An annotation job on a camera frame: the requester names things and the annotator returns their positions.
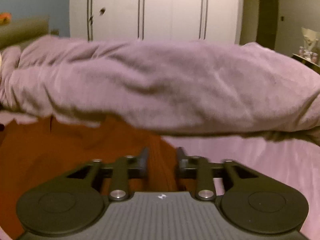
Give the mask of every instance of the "blue wall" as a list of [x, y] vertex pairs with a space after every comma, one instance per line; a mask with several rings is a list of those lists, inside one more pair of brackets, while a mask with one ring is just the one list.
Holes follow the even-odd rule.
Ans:
[[49, 15], [50, 29], [60, 36], [70, 36], [69, 0], [0, 0], [0, 12], [12, 13], [13, 19]]

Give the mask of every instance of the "logo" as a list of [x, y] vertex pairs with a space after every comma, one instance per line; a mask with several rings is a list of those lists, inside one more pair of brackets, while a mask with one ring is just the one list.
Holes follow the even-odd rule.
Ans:
[[165, 199], [167, 197], [167, 195], [165, 195], [165, 194], [160, 194], [159, 196], [158, 196], [158, 198], [160, 198], [160, 199]]

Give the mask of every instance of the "bottle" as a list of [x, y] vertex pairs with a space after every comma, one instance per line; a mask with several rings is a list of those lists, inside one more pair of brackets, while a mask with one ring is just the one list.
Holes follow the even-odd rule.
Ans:
[[317, 53], [314, 52], [312, 54], [311, 62], [314, 64], [317, 64], [317, 62], [318, 62], [318, 54]]
[[300, 46], [300, 48], [299, 48], [299, 56], [303, 57], [303, 54], [304, 54], [304, 48], [302, 46]]
[[311, 61], [310, 51], [308, 51], [307, 49], [305, 49], [304, 52], [303, 52], [303, 57], [304, 57], [306, 60]]

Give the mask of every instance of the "white wardrobe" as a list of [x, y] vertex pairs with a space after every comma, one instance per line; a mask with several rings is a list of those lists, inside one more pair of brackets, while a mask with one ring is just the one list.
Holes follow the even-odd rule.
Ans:
[[238, 43], [243, 0], [70, 0], [71, 37]]

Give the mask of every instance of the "black device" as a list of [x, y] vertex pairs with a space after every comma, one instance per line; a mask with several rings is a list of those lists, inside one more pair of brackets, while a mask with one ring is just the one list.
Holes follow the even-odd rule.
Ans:
[[[147, 174], [148, 149], [103, 164], [93, 160], [26, 192], [17, 202], [20, 240], [306, 240], [308, 202], [297, 190], [240, 163], [209, 163], [177, 149], [177, 176], [189, 192], [129, 193]], [[109, 195], [99, 193], [111, 178]], [[217, 196], [213, 178], [222, 178]]]

